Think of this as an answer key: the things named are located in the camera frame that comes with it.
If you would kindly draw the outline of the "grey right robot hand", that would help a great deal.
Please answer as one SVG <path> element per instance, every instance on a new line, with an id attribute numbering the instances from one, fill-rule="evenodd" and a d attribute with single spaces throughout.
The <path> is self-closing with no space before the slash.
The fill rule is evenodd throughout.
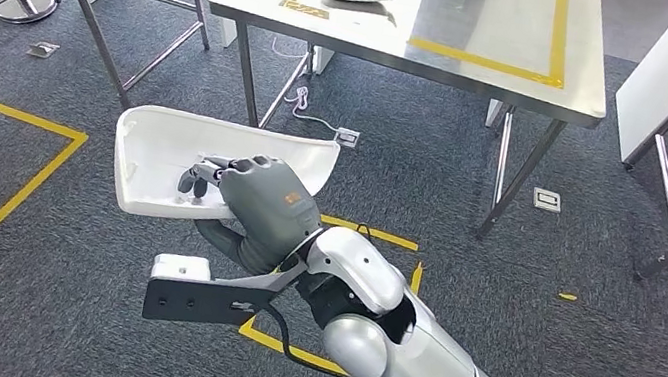
<path id="1" fill-rule="evenodd" d="M 208 243 L 250 275 L 271 273 L 321 228 L 314 198 L 279 158 L 206 157 L 182 173 L 177 189 L 201 197 L 209 184 L 219 189 L 244 233 L 217 219 L 195 220 L 195 226 Z"/>

